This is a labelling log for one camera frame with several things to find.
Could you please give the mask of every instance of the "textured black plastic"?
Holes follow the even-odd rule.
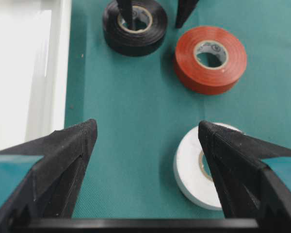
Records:
[[[198,138],[225,217],[257,218],[263,229],[291,232],[291,191],[262,161],[291,157],[291,149],[206,121]]]
[[[107,44],[126,56],[144,56],[157,50],[164,40],[167,28],[167,14],[154,0],[133,0],[133,6],[147,9],[153,18],[151,27],[142,33],[129,33],[118,22],[117,2],[112,1],[105,9],[102,18],[103,33]]]
[[[54,131],[0,154],[43,155],[0,208],[0,233],[35,217],[71,217],[97,139],[95,120]]]

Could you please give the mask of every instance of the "tape roll core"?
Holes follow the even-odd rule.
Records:
[[[112,1],[102,17],[103,34],[107,44],[126,56],[144,56],[157,50],[167,29],[167,14],[154,0],[132,0],[133,19],[146,24],[144,29],[130,30],[124,26],[117,2]]]
[[[219,67],[207,67],[198,53],[211,52],[222,62]],[[187,31],[179,39],[175,52],[174,69],[180,81],[189,89],[217,95],[231,89],[247,66],[244,46],[224,29],[201,26]]]

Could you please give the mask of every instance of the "black plastic frame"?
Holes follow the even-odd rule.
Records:
[[[259,232],[255,219],[33,219],[15,233],[87,232]]]

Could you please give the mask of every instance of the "tape hole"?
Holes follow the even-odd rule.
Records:
[[[222,62],[219,60],[219,58],[210,52],[203,52],[198,54],[197,59],[207,67],[219,67],[222,65]]]

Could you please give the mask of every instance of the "electrical tape roll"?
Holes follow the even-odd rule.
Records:
[[[199,61],[200,53],[212,53],[221,62],[207,67]],[[205,95],[217,95],[231,89],[247,66],[244,46],[231,33],[218,27],[201,26],[187,31],[179,39],[174,69],[187,88]]]
[[[133,18],[147,22],[142,30],[129,30],[124,26],[117,2],[112,1],[105,9],[102,19],[107,44],[120,54],[144,56],[154,52],[164,40],[167,14],[154,0],[132,0]]]
[[[223,123],[215,123],[232,130],[239,129]],[[183,137],[174,157],[174,175],[182,193],[194,204],[209,210],[221,210],[218,193],[202,163],[202,146],[198,140],[198,126]]]

